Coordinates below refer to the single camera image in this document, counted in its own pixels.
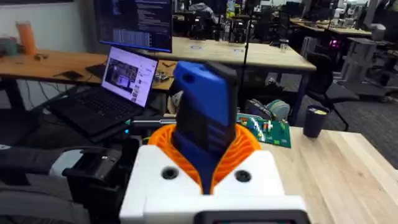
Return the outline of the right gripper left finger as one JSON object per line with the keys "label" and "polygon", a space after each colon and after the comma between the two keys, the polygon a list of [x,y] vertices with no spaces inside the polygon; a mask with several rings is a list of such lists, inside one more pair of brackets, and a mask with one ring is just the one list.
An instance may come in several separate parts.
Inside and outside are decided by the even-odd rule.
{"label": "right gripper left finger", "polygon": [[198,171],[172,145],[174,124],[139,148],[119,212],[121,223],[193,223],[203,193]]}

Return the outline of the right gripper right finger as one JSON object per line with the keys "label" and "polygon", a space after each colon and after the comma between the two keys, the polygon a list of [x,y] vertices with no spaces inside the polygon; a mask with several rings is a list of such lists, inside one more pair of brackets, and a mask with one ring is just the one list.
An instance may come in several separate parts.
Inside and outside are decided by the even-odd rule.
{"label": "right gripper right finger", "polygon": [[263,150],[255,136],[237,124],[236,137],[218,162],[211,180],[212,198],[301,198],[285,192],[271,152]]}

